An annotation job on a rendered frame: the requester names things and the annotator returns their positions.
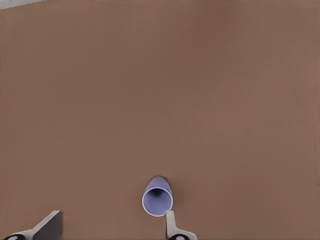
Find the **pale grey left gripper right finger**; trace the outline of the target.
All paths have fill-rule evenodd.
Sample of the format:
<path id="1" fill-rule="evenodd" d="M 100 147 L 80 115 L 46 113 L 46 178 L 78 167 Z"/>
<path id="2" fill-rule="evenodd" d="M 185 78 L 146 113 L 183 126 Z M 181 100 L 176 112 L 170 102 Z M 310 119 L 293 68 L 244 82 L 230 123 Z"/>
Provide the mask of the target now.
<path id="1" fill-rule="evenodd" d="M 166 240 L 198 240 L 198 237 L 186 230 L 177 227 L 173 210 L 165 211 Z"/>

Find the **purple cup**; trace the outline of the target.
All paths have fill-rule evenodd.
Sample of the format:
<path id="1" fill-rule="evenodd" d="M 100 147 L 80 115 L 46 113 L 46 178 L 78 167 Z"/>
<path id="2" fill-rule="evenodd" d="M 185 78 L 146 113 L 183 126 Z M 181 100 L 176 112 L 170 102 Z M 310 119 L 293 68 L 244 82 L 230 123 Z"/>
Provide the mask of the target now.
<path id="1" fill-rule="evenodd" d="M 153 217 L 162 217 L 173 207 L 173 194 L 169 182 L 163 176 L 153 177 L 142 195 L 143 209 Z"/>

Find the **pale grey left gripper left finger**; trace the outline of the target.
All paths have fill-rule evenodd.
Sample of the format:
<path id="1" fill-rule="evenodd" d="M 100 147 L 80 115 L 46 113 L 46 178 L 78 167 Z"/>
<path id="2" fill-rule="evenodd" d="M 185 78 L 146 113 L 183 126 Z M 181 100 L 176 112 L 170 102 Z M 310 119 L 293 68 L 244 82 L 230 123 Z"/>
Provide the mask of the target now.
<path id="1" fill-rule="evenodd" d="M 35 227 L 8 235 L 3 240 L 61 240 L 63 212 L 54 210 Z"/>

